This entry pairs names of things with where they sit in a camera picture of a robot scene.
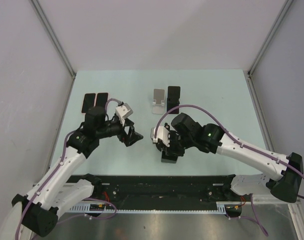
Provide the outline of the black folding phone stand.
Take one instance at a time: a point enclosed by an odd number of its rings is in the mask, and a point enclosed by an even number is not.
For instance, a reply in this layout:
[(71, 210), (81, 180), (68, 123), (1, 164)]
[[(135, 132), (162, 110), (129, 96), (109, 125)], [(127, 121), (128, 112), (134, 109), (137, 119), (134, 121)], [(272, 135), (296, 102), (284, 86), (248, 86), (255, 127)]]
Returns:
[(180, 104), (180, 86), (168, 86), (167, 89), (167, 111), (179, 106)]

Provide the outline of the pink cased smartphone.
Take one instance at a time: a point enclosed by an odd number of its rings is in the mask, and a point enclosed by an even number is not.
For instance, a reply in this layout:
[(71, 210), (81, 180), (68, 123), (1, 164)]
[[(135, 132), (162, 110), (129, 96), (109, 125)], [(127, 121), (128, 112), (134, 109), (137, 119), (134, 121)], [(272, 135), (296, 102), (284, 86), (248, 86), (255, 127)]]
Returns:
[(108, 101), (108, 93), (100, 92), (96, 95), (95, 106), (105, 108), (107, 101)]
[(86, 93), (83, 98), (81, 113), (85, 114), (87, 111), (94, 106), (96, 94), (95, 93)]

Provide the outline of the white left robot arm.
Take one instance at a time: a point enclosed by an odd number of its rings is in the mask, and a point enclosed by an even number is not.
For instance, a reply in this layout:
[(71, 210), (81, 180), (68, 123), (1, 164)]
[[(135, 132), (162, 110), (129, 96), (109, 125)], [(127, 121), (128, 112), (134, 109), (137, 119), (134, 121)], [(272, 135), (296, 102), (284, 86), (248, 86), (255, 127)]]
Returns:
[(86, 198), (100, 198), (101, 181), (89, 174), (70, 190), (61, 192), (61, 189), (99, 146), (101, 139), (116, 136), (129, 147), (143, 138), (135, 132), (134, 123), (129, 120), (132, 113), (126, 103), (116, 107), (112, 119), (107, 118), (104, 107), (90, 108), (80, 127), (65, 137), (62, 155), (57, 162), (30, 191), (25, 195), (17, 194), (12, 199), (12, 210), (0, 229), (0, 240), (19, 239), (21, 226), (45, 237), (72, 206)]

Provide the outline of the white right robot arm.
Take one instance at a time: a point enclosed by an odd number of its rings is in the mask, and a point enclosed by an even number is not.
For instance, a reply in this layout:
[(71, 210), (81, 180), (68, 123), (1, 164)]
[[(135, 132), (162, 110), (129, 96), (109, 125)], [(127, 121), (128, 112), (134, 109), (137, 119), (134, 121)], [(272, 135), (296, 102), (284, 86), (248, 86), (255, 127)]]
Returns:
[(162, 161), (174, 163), (189, 148), (203, 153), (230, 157), (260, 171), (254, 175), (232, 175), (223, 186), (223, 197), (229, 201), (250, 194), (271, 194), (294, 203), (302, 182), (303, 160), (297, 153), (285, 155), (259, 148), (209, 123), (201, 126), (189, 115), (180, 113), (170, 124), (151, 130), (153, 144), (162, 153)]

